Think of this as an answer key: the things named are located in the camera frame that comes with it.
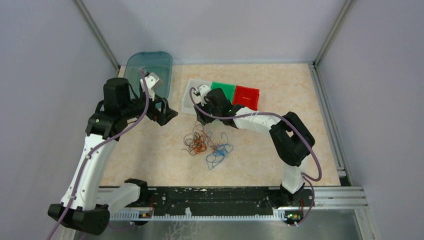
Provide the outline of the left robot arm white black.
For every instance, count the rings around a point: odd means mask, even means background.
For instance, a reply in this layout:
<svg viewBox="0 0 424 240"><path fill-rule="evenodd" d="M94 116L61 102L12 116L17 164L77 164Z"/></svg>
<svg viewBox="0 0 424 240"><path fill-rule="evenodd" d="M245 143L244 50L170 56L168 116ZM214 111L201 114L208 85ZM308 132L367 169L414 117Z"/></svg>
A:
<svg viewBox="0 0 424 240"><path fill-rule="evenodd" d="M139 80L139 94L126 78L108 79L103 86L103 100L89 118L85 129L83 151L72 181L60 203L47 211L57 226L64 226L98 236L109 225L110 217L128 205L144 207L151 195L147 182L127 179L106 196L98 196L105 167L121 136L132 129L129 120L139 123L149 118L166 125L178 113L166 98L155 93L160 78L149 73Z"/></svg>

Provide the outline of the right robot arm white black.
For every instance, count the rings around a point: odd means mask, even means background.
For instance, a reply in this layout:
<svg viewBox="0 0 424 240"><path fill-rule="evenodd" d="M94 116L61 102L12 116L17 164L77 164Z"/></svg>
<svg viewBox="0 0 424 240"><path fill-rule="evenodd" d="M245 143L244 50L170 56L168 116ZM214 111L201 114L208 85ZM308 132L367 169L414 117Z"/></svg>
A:
<svg viewBox="0 0 424 240"><path fill-rule="evenodd" d="M318 159L313 151L315 139L299 118L289 111L285 115L253 110L242 104L231 104L220 88L202 84L188 91L197 120L207 125L215 120L235 129L251 130L269 136L279 158L284 162L281 199L287 206L301 200L305 185L305 161Z"/></svg>

